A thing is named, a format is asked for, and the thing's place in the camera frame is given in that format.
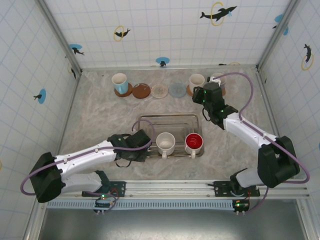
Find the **white mug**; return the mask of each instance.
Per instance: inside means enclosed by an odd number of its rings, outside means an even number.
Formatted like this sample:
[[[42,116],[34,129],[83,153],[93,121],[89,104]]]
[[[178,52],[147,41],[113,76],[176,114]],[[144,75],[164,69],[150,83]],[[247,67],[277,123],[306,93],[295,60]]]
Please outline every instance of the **white mug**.
[[[175,150],[176,139],[171,133],[163,132],[156,137],[155,143],[162,159],[167,159]]]
[[[195,87],[203,87],[205,85],[205,77],[202,76],[201,74],[192,74],[191,77],[189,78],[189,88],[191,93],[194,93],[194,88]]]
[[[198,133],[190,133],[184,140],[184,150],[191,155],[192,159],[196,158],[196,154],[200,153],[204,145],[204,139]]]

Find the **red mug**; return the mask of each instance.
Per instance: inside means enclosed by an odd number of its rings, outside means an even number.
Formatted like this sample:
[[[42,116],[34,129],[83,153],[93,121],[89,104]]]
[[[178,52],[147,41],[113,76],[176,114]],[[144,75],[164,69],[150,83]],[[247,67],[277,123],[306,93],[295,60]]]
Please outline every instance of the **red mug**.
[[[184,141],[184,150],[191,155],[192,159],[196,158],[204,145],[204,139],[198,133],[190,133]]]

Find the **mug handle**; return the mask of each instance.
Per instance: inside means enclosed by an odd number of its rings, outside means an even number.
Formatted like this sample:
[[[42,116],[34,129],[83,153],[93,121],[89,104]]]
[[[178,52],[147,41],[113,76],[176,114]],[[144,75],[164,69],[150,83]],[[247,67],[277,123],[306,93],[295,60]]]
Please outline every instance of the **mug handle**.
[[[195,150],[192,150],[191,158],[192,158],[192,159],[195,159],[195,158],[196,158],[196,151],[195,151]]]
[[[162,159],[167,159],[167,151],[162,152]]]

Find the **blue circle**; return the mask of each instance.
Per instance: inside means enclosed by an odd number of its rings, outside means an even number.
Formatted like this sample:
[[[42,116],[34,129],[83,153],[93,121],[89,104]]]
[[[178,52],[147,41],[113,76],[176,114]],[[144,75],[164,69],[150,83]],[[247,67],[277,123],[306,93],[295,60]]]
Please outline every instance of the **blue circle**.
[[[182,83],[173,83],[169,87],[169,94],[174,98],[182,98],[187,93],[187,88]]]
[[[79,45],[79,44],[70,44],[69,45],[70,46],[70,48],[76,48],[76,49],[82,49],[82,46],[81,45]]]
[[[289,27],[286,27],[286,29],[284,30],[284,33],[283,33],[283,35],[287,35],[288,34],[288,32],[289,32]]]
[[[278,15],[278,16],[275,17],[274,21],[275,21],[276,23],[280,23],[282,17],[283,17],[283,15],[280,14],[280,15]]]
[[[160,64],[161,62],[165,62],[165,64],[168,64],[170,62],[170,59],[165,56],[161,56],[161,57],[158,57],[155,61],[158,64]]]
[[[39,94],[41,95],[41,97],[38,98],[38,102],[39,102],[40,104],[43,104],[43,103],[45,102],[45,100],[46,100],[47,92],[46,92],[46,90],[43,88],[43,89],[40,90]]]

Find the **white cable clip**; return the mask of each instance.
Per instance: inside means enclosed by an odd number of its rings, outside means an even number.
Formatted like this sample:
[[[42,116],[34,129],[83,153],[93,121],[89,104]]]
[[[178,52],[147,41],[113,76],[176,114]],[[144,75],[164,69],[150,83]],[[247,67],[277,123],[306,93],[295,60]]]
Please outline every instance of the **white cable clip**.
[[[242,123],[244,120],[246,120],[246,119],[244,117],[242,117],[242,119],[240,119],[240,123]]]

